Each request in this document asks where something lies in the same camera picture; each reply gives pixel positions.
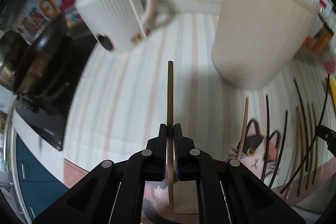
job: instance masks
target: black pan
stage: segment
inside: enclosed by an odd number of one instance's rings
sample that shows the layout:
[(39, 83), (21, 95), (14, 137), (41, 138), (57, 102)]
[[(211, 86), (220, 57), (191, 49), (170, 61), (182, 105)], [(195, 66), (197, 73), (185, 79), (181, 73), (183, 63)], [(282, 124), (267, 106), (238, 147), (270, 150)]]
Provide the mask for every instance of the black pan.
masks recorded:
[(29, 94), (36, 90), (66, 31), (67, 21), (62, 13), (38, 31), (15, 73), (14, 93)]

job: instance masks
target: electric kettle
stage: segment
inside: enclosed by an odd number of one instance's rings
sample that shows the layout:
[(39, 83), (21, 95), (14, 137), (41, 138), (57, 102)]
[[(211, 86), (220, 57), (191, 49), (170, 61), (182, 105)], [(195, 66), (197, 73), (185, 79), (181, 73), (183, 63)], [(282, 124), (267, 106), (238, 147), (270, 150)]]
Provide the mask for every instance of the electric kettle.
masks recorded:
[(130, 51), (150, 34), (148, 21), (157, 0), (75, 0), (80, 13), (97, 41), (108, 51)]

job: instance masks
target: calico cat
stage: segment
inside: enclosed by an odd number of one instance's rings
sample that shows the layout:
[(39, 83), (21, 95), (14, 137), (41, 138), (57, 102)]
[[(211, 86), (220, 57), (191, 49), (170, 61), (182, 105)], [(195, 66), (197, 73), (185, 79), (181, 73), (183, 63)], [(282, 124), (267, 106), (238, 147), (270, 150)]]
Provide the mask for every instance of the calico cat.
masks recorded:
[[(243, 153), (241, 154), (240, 161), (260, 179), (261, 173), (263, 172), (266, 137), (260, 134), (259, 124), (254, 119), (249, 121), (246, 132)], [(269, 137), (266, 174), (275, 169), (279, 139), (280, 132), (277, 130), (275, 130)], [(235, 159), (237, 157), (239, 144), (240, 142), (238, 143), (237, 148), (231, 148), (232, 153), (228, 155), (227, 160)]]

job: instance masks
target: baseboard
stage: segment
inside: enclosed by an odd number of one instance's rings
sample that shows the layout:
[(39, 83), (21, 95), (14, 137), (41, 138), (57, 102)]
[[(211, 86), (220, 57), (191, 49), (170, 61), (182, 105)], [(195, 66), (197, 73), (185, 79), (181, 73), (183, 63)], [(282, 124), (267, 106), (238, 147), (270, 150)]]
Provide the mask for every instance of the baseboard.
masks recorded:
[(219, 13), (221, 0), (159, 0), (157, 12)]

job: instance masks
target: cabinet door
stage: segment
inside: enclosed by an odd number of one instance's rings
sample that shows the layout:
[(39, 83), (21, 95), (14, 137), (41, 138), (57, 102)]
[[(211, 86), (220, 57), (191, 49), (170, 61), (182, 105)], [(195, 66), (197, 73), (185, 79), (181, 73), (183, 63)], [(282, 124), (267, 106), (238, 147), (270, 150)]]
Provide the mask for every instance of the cabinet door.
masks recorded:
[(68, 191), (68, 188), (59, 181), (20, 181), (20, 189), (32, 220)]
[(19, 181), (58, 181), (29, 151), (17, 135), (16, 164)]

